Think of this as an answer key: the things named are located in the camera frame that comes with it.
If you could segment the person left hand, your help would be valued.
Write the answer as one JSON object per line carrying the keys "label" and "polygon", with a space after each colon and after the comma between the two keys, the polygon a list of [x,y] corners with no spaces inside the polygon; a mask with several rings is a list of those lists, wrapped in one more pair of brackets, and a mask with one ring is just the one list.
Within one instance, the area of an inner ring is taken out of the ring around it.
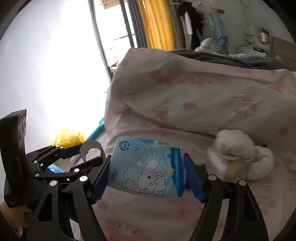
{"label": "person left hand", "polygon": [[5,202],[2,202],[1,213],[13,230],[30,225],[32,212],[24,205],[9,208]]}

